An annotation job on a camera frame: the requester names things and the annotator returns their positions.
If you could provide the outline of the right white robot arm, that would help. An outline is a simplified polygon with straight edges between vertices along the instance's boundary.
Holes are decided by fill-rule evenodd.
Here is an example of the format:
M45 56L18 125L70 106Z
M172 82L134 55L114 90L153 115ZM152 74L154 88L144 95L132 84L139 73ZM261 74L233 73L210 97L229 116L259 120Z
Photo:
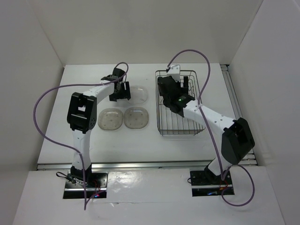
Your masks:
M205 180L214 184L254 148L255 141L248 122L226 117L197 101L171 76L159 77L157 85L163 104L173 113L205 126L210 134L216 158L205 168Z

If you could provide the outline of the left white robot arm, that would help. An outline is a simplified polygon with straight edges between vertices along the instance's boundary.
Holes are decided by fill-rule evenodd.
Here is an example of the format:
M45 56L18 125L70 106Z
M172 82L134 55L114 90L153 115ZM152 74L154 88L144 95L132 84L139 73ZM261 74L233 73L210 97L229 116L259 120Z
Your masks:
M128 81L124 81L126 71L114 68L111 75L101 79L101 83L89 90L71 95L67 122L73 135L74 158L71 166L71 177L87 187L92 183L92 166L90 159L90 136L97 123L97 105L109 97L110 101L131 98Z

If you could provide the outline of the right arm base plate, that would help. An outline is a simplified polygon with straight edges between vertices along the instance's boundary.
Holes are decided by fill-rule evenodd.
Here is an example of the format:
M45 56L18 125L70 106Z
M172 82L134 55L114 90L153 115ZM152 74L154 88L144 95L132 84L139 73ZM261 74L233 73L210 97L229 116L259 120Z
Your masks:
M190 169L187 182L191 185L193 197L235 195L233 181L230 172L225 180L221 176L209 174L204 169Z

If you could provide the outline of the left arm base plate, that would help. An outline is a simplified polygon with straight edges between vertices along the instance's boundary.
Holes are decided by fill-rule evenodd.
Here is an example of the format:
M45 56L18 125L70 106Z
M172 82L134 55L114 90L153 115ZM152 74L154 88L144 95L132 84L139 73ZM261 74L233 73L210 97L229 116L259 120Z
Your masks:
M64 174L56 172L56 176L66 180L64 187L63 199L83 199L84 189L83 181L72 177L70 173ZM87 199L89 198L106 198L107 195L108 172L92 173L86 183Z

